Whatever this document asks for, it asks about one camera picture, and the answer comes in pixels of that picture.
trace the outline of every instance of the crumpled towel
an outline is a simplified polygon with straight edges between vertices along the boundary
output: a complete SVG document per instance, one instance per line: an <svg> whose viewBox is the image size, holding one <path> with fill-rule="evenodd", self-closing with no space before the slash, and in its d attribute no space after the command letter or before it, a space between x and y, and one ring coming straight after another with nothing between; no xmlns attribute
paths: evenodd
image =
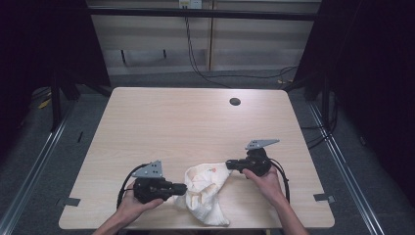
<svg viewBox="0 0 415 235"><path fill-rule="evenodd" d="M231 172L225 163L190 167L184 176L187 192L176 197L175 204L187 207L194 217L206 225L229 225L229 220L220 209L217 193Z"/></svg>

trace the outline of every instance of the hand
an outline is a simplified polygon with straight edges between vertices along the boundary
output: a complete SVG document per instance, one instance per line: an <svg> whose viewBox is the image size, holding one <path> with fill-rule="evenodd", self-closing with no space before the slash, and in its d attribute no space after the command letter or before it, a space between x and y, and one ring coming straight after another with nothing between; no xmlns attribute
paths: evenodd
<svg viewBox="0 0 415 235"><path fill-rule="evenodd" d="M243 169L242 173L250 180L252 180L259 192L273 204L275 200L284 198L283 191L281 190L280 181L278 179L278 171L275 167L269 169L267 173L261 177L256 176L252 171Z"/></svg>
<svg viewBox="0 0 415 235"><path fill-rule="evenodd" d="M115 234L117 231L136 220L143 212L154 209L163 203L162 199L142 204L135 197L132 182L125 191L124 198L116 212L94 234Z"/></svg>

